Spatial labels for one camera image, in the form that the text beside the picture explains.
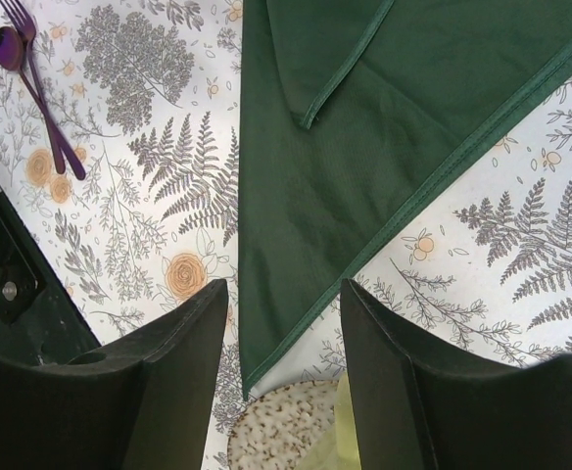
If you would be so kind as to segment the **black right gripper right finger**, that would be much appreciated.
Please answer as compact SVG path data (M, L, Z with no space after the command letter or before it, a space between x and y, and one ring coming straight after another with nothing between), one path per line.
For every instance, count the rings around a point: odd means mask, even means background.
M365 469L572 469L572 353L528 368L457 348L383 306L340 292Z

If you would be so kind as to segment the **dark green cloth napkin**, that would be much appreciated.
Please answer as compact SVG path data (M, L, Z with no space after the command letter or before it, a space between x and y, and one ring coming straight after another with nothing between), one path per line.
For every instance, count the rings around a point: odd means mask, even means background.
M246 2L243 392L571 75L572 1Z

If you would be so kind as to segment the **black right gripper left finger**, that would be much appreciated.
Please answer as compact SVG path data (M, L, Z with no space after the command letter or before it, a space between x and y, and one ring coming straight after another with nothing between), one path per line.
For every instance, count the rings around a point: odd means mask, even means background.
M0 469L198 469L228 310L216 279L66 364L0 358Z

